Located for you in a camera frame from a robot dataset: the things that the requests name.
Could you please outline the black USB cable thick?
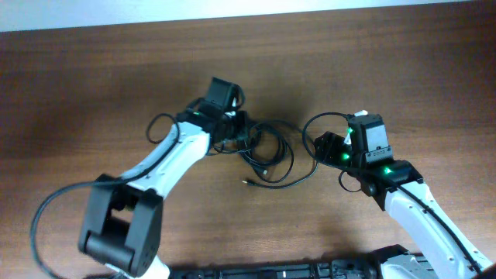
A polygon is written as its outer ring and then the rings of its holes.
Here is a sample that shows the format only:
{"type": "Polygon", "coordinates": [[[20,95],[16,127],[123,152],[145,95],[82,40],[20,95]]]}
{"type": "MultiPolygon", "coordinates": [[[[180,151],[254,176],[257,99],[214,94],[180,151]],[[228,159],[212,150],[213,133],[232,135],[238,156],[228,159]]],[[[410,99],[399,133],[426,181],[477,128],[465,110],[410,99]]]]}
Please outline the black USB cable thick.
{"type": "Polygon", "coordinates": [[[323,116],[327,116],[327,115],[339,116],[339,117],[342,117],[346,120],[348,120],[352,117],[351,114],[344,114],[344,113],[340,113],[340,112],[323,112],[321,114],[318,114],[318,115],[312,117],[310,120],[308,120],[302,128],[299,128],[298,126],[296,126],[295,124],[293,124],[287,120],[271,119],[271,120],[282,120],[282,121],[289,122],[290,124],[294,125],[297,128],[297,130],[294,130],[294,131],[301,134],[301,144],[305,148],[306,156],[313,160],[312,169],[303,177],[300,177],[300,178],[295,180],[298,182],[298,184],[309,179],[318,170],[318,166],[320,164],[327,166],[327,167],[332,167],[332,168],[338,169],[338,170],[340,170],[341,174],[347,173],[349,171],[349,169],[351,168],[351,166],[350,167],[334,167],[331,165],[327,165],[327,164],[320,162],[317,159],[317,157],[315,156],[315,139],[312,139],[310,137],[310,135],[307,134],[307,128],[316,119],[321,118],[323,116]]]}

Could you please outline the black USB cable thin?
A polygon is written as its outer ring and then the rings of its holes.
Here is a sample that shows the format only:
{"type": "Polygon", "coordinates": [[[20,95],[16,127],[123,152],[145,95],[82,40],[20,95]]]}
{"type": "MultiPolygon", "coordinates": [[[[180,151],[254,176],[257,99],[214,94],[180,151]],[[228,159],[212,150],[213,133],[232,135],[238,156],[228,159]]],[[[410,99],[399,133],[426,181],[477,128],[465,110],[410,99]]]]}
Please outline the black USB cable thin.
{"type": "Polygon", "coordinates": [[[298,182],[288,182],[287,179],[295,165],[295,152],[278,126],[297,130],[294,125],[282,120],[249,119],[234,132],[232,138],[214,144],[208,155],[239,156],[258,179],[245,179],[243,183],[247,186],[269,190],[294,186],[298,182]]]}

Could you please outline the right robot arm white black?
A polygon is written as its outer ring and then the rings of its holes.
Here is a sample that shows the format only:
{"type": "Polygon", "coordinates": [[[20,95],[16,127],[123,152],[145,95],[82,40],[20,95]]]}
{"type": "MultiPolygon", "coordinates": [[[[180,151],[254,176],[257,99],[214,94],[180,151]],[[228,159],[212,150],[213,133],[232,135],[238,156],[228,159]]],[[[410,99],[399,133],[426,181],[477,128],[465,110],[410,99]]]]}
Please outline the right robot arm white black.
{"type": "Polygon", "coordinates": [[[360,190],[413,239],[418,256],[402,246],[377,250],[381,278],[493,278],[495,264],[460,231],[407,160],[396,160],[380,115],[345,114],[345,136],[323,133],[311,157],[357,179],[360,190]]]}

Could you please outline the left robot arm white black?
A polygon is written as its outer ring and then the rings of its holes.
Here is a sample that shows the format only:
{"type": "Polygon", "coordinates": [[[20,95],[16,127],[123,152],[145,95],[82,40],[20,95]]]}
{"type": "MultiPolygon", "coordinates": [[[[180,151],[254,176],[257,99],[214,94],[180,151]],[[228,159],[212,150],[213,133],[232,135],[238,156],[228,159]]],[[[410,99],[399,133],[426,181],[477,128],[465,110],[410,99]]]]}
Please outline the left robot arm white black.
{"type": "Polygon", "coordinates": [[[157,251],[164,200],[214,144],[231,140],[245,117],[243,89],[214,77],[205,97],[173,116],[170,132],[119,177],[103,174],[91,187],[79,251],[111,268],[114,278],[168,277],[157,251]]]}

